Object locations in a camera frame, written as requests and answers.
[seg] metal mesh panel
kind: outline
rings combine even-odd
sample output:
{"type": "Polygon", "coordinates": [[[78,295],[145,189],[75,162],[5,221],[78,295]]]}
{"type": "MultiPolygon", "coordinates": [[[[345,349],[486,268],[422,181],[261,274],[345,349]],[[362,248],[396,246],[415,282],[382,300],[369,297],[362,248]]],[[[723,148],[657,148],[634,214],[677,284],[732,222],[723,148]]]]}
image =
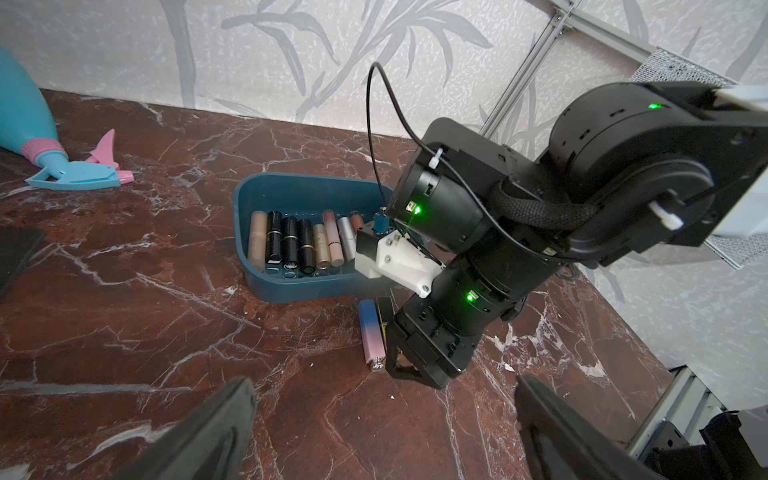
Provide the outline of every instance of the metal mesh panel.
{"type": "Polygon", "coordinates": [[[720,87],[732,85],[727,78],[659,48],[632,74],[629,81],[698,81],[720,87]]]}
{"type": "MultiPolygon", "coordinates": [[[[629,81],[699,81],[721,87],[733,84],[731,80],[661,48],[643,62],[629,81]]],[[[704,243],[736,269],[768,253],[768,234],[749,238],[712,235],[704,243]]]]}

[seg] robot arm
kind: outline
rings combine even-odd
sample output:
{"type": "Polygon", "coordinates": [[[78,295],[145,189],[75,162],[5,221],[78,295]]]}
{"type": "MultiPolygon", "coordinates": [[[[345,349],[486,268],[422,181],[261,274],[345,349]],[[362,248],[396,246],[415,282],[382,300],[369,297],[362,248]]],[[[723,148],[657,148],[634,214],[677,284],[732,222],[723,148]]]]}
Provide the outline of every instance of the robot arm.
{"type": "Polygon", "coordinates": [[[515,318],[565,264],[701,245],[768,163],[768,114],[716,107],[716,93],[693,82],[595,88],[563,111],[536,162],[432,122],[386,208],[398,231],[358,232],[356,268],[418,294],[389,321],[390,374],[443,388],[485,327],[515,318]],[[404,233],[455,257],[436,263],[404,233]]]}

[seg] pink spray nozzle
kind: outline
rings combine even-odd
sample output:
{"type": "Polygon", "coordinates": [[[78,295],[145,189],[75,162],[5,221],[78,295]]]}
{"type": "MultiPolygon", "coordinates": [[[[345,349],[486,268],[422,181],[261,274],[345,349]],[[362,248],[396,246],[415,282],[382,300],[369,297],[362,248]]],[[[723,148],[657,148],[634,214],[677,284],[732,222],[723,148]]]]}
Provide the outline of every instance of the pink spray nozzle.
{"type": "Polygon", "coordinates": [[[134,173],[130,170],[118,170],[118,180],[120,185],[129,184],[134,181],[134,173]]]}
{"type": "Polygon", "coordinates": [[[115,170],[118,170],[120,165],[114,161],[113,150],[114,129],[104,134],[101,140],[98,141],[96,148],[91,151],[91,156],[86,158],[85,161],[87,161],[89,164],[111,165],[115,170]]]}
{"type": "Polygon", "coordinates": [[[104,134],[86,161],[92,164],[111,165],[114,167],[118,173],[120,185],[129,184],[134,181],[134,173],[130,170],[120,170],[120,165],[114,161],[114,129],[104,134]]]}

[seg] red marble surface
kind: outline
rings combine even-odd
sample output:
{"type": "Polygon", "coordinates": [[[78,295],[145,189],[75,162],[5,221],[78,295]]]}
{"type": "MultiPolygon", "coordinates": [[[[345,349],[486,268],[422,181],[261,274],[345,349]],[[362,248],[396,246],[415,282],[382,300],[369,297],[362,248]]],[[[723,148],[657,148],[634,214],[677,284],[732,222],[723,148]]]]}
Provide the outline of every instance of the red marble surface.
{"type": "MultiPolygon", "coordinates": [[[[585,280],[549,280],[511,326],[493,323],[444,391],[372,374],[358,299],[261,302],[244,283],[231,217],[232,190],[256,172],[372,178],[365,135],[46,98],[73,159],[115,127],[116,160],[137,180],[27,190],[35,167],[0,152],[0,224],[46,231],[0,304],[0,472],[108,478],[246,375],[260,404],[244,478],[526,478],[517,372],[543,378],[616,442],[670,382],[585,280]]],[[[378,137],[376,148],[393,185],[412,144],[378,137]]]]}

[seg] concealer tube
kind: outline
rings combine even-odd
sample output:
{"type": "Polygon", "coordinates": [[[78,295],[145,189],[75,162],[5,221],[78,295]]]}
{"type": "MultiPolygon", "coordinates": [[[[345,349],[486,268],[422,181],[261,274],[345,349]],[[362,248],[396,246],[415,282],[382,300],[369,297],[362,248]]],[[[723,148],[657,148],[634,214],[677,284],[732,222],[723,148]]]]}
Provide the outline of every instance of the concealer tube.
{"type": "Polygon", "coordinates": [[[266,262],[269,265],[279,265],[283,261],[280,252],[280,241],[283,239],[281,221],[283,214],[277,210],[269,212],[266,216],[266,262]]]}
{"type": "Polygon", "coordinates": [[[349,222],[349,218],[341,217],[336,221],[336,225],[339,227],[344,258],[346,258],[346,261],[351,262],[355,259],[355,252],[357,251],[355,232],[352,231],[352,224],[349,222]]]}
{"type": "Polygon", "coordinates": [[[264,271],[266,260],[266,214],[253,212],[250,215],[250,234],[248,235],[248,261],[253,268],[264,271]]]}
{"type": "Polygon", "coordinates": [[[283,218],[283,266],[286,270],[299,268],[299,222],[296,217],[283,218]]]}
{"type": "Polygon", "coordinates": [[[349,222],[352,224],[352,232],[355,233],[355,237],[357,237],[357,229],[366,224],[362,221],[362,215],[358,211],[349,214],[349,222]]]}
{"type": "Polygon", "coordinates": [[[336,215],[333,214],[333,210],[326,210],[323,212],[323,223],[326,225],[328,250],[330,250],[331,253],[331,265],[342,266],[344,264],[344,252],[341,250],[339,229],[336,228],[336,215]]]}
{"type": "Polygon", "coordinates": [[[304,275],[315,273],[315,247],[312,245],[312,222],[299,223],[299,268],[304,275]]]}
{"type": "Polygon", "coordinates": [[[312,236],[315,239],[315,265],[317,268],[324,270],[331,266],[331,253],[328,250],[326,226],[322,223],[312,225],[312,236]]]}

